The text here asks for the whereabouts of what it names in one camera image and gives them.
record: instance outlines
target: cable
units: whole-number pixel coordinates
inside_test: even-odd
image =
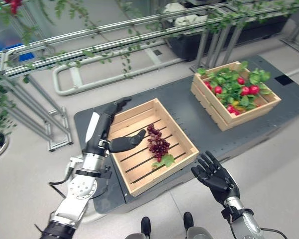
[[[260,229],[263,230],[263,231],[268,231],[268,232],[274,232],[274,233],[281,234],[281,235],[284,237],[284,239],[288,239],[287,236],[284,235],[283,232],[280,232],[280,231],[278,231],[278,230],[270,229],[270,228],[260,228]]]
[[[68,181],[69,178],[70,178],[70,176],[71,176],[71,174],[72,174],[72,172],[73,172],[73,170],[74,170],[74,168],[72,168],[72,167],[69,168],[68,173],[66,174],[64,180],[62,180],[62,181],[60,181],[60,182],[55,182],[55,183],[54,183],[54,182],[49,182],[49,185],[50,185],[50,186],[51,186],[51,187],[52,187],[58,194],[60,194],[62,198],[66,198],[66,196],[65,196],[59,189],[57,189],[54,185],[60,185],[60,184],[62,184],[62,183],[65,183],[66,181]]]
[[[107,190],[108,190],[108,180],[106,180],[106,187],[103,189],[103,191],[102,191],[100,194],[98,194],[97,196],[94,196],[94,197],[90,198],[90,200],[91,200],[91,199],[94,199],[94,198],[98,198],[98,197],[100,197],[100,196],[103,195]]]

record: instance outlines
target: shoe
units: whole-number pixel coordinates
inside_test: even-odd
[[[141,220],[141,233],[145,234],[150,239],[150,232],[151,232],[151,226],[150,226],[150,220],[148,217],[143,217]]]
[[[194,226],[194,219],[190,212],[185,212],[184,214],[184,226],[186,231],[188,230],[188,228]]]

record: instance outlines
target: floor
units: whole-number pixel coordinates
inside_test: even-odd
[[[260,54],[285,73],[299,68],[299,53],[280,42],[280,37],[237,47],[230,61]],[[35,79],[58,104],[66,107],[74,144],[50,153],[44,140],[18,124],[10,137],[8,150],[0,157],[0,239],[39,238],[40,232],[33,224],[44,228],[50,212],[61,202],[62,198],[47,182],[62,180],[69,158],[80,154],[73,119],[76,112],[192,75],[189,70],[192,64],[179,63],[66,97],[55,93],[51,71],[34,73]],[[91,67],[95,69],[90,71],[92,76],[114,75],[121,70],[120,65],[113,64]],[[299,74],[292,79],[299,84]],[[290,239],[299,239],[299,117],[278,135],[223,166],[234,176],[243,204],[255,212],[260,226],[278,229]],[[152,223],[152,239],[183,239],[182,215],[186,211],[193,214],[196,226],[208,229],[215,239],[233,238],[221,210],[208,188],[193,179],[129,213],[107,215],[81,224],[74,238],[123,239],[139,232],[142,217],[148,216]],[[264,234],[266,238],[281,238],[272,233]]]

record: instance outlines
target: gray platform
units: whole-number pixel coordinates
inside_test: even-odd
[[[200,152],[210,150],[220,160],[228,160],[269,139],[299,115],[299,85],[287,77],[283,77],[282,72],[260,56],[244,60],[249,61],[248,69],[250,70],[258,67],[271,72],[272,77],[266,82],[266,85],[282,99],[273,110],[262,117],[221,132],[190,92],[192,77],[136,94],[132,96],[133,100],[124,107],[124,110],[158,98]],[[102,105],[97,109],[101,113],[104,108],[105,105]],[[81,148],[85,147],[85,133],[91,115],[92,109],[87,109],[76,113],[74,117]],[[190,172],[193,164],[195,163],[134,198],[128,193],[112,158],[108,157],[106,165],[110,165],[114,169],[114,173],[109,181],[108,191],[94,199],[95,208],[101,214],[128,212],[154,199],[166,190],[193,178]],[[98,191],[101,192],[105,181],[99,179],[98,184]]]

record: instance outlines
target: robotic hand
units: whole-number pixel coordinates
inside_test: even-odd
[[[42,231],[41,239],[71,239],[80,225],[89,199],[96,192],[98,185],[96,178],[109,179],[111,176],[109,168],[104,166],[105,157],[111,152],[128,151],[144,138],[146,131],[141,130],[133,137],[120,137],[112,141],[107,139],[115,114],[130,100],[131,97],[125,97],[110,103],[100,116],[94,110],[87,130],[87,145],[82,150],[83,165],[69,183],[67,196],[64,196],[65,199],[51,215],[47,228]],[[67,181],[74,166],[75,162],[71,161],[66,180],[50,185],[53,187]]]
[[[217,202],[224,206],[221,212],[230,224],[235,239],[264,239],[262,231],[253,218],[253,212],[245,209],[240,201],[237,184],[209,151],[201,154],[200,165],[192,167],[194,176],[212,192]]]

